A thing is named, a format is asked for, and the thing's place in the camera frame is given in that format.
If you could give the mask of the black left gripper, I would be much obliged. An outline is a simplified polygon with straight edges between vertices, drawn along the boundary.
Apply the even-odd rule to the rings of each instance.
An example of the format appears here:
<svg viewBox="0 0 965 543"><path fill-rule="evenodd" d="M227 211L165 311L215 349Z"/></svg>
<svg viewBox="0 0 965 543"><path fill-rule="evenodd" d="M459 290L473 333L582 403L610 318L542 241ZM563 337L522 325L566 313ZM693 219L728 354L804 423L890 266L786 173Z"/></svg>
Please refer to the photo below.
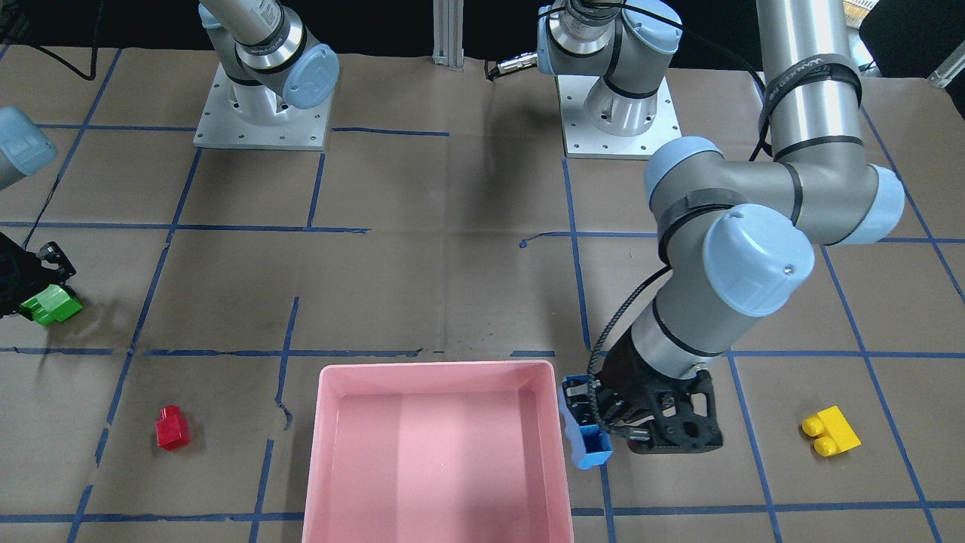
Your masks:
<svg viewBox="0 0 965 543"><path fill-rule="evenodd" d="M651 367L628 334L606 354L592 351L588 379L564 379L562 397L577 424L601 424L636 454L697 454L721 448L712 377L676 379Z"/></svg>

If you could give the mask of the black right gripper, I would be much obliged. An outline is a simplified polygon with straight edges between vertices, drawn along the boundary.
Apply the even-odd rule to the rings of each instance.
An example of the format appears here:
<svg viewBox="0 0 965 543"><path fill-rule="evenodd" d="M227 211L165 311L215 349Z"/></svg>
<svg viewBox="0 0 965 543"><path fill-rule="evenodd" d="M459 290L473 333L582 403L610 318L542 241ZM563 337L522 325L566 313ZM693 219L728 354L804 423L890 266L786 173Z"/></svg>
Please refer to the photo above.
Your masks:
<svg viewBox="0 0 965 543"><path fill-rule="evenodd" d="M58 244L42 245L38 252L24 250L1 235L1 315L20 314L20 303L49 285L66 286L76 269Z"/></svg>

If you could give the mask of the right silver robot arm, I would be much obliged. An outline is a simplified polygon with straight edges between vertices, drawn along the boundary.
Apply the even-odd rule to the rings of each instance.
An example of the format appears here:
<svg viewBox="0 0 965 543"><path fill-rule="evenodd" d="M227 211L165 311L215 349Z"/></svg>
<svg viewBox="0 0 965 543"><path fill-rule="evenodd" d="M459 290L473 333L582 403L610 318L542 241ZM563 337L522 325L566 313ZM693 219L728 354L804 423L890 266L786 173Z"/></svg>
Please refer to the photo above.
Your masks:
<svg viewBox="0 0 965 543"><path fill-rule="evenodd" d="M193 138L210 150L320 151L340 60L278 1L202 1L198 14L219 66ZM2 315L38 324L81 309L75 266L51 241L31 251L2 237Z"/></svg>

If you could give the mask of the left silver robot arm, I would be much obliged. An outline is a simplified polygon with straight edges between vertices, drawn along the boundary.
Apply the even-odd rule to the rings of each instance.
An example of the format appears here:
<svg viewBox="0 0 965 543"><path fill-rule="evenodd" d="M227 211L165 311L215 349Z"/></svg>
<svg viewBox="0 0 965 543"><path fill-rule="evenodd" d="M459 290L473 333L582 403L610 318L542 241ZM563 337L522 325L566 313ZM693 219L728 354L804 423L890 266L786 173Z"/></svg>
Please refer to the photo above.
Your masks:
<svg viewBox="0 0 965 543"><path fill-rule="evenodd" d="M902 217L902 182L865 161L862 80L838 1L758 1L764 78L758 147L726 159L678 137L644 172L669 280L599 362L559 386L574 463L604 464L612 437L634 453L721 447L707 367L809 278L814 245L873 244Z"/></svg>

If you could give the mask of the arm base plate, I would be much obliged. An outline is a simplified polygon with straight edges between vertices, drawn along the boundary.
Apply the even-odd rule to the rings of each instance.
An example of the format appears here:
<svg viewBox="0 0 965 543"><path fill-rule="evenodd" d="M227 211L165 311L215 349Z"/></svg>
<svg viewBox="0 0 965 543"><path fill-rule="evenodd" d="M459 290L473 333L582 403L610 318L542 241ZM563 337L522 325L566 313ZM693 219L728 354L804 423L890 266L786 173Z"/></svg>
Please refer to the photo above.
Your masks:
<svg viewBox="0 0 965 543"><path fill-rule="evenodd" d="M217 66L194 146L214 150L323 151L334 96L313 108L293 108L263 86L246 86Z"/></svg>
<svg viewBox="0 0 965 543"><path fill-rule="evenodd" d="M556 83L568 158L648 161L682 136L666 79L644 99L617 95L600 77L558 75Z"/></svg>

